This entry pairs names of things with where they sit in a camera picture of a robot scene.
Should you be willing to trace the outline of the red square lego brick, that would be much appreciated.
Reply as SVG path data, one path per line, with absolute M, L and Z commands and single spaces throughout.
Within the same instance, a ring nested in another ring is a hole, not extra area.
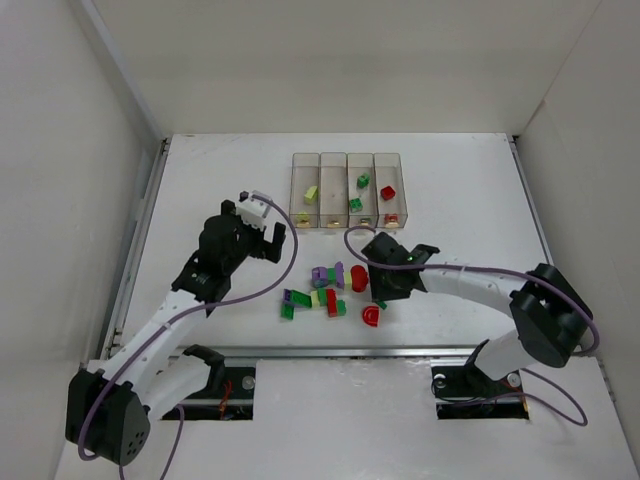
M 396 197 L 396 194 L 396 190 L 391 185 L 387 185 L 380 190 L 380 197 L 385 202 L 394 199 Z

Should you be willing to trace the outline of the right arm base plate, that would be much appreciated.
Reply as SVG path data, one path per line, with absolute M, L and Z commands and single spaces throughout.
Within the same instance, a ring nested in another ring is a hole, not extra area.
M 476 367 L 431 368 L 431 392 L 439 420 L 528 420 L 526 400 L 517 371 L 515 385 L 506 377 L 492 380 Z

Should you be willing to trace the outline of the green square lego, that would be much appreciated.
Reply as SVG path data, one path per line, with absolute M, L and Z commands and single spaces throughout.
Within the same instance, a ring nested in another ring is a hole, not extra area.
M 352 198 L 349 200 L 349 208 L 351 213 L 363 211 L 363 203 L 360 198 Z
M 367 189 L 370 183 L 371 183 L 371 175 L 368 172 L 364 172 L 357 177 L 356 188 L 359 190 Z

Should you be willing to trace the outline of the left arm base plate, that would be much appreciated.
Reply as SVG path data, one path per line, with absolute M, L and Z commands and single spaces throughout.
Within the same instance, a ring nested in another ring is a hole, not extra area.
M 186 421 L 250 421 L 254 416 L 256 368 L 227 366 L 219 382 L 209 382 L 180 404 Z

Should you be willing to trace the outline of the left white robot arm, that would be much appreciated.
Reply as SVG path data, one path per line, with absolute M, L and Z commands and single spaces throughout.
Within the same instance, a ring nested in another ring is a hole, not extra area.
M 278 205 L 259 192 L 226 200 L 207 219 L 189 257 L 154 315 L 113 357 L 95 369 L 79 370 L 68 386 L 65 438 L 81 460 L 98 458 L 120 467 L 140 454 L 153 419 L 183 398 L 220 382 L 223 357 L 189 349 L 175 366 L 169 358 L 213 311 L 232 305 L 231 278 L 248 258 L 278 263 L 289 220 L 265 238 L 266 220 Z

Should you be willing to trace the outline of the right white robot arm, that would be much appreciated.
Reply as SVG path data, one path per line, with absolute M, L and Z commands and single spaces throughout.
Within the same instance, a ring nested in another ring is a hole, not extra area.
M 386 233 L 375 235 L 361 254 L 376 301 L 404 300 L 414 291 L 448 295 L 512 321 L 511 331 L 482 341 L 463 365 L 433 368 L 434 386 L 448 398 L 497 395 L 501 382 L 534 363 L 562 368 L 594 330 L 591 310 L 550 264 L 527 272 L 471 266 L 434 246 L 407 250 Z

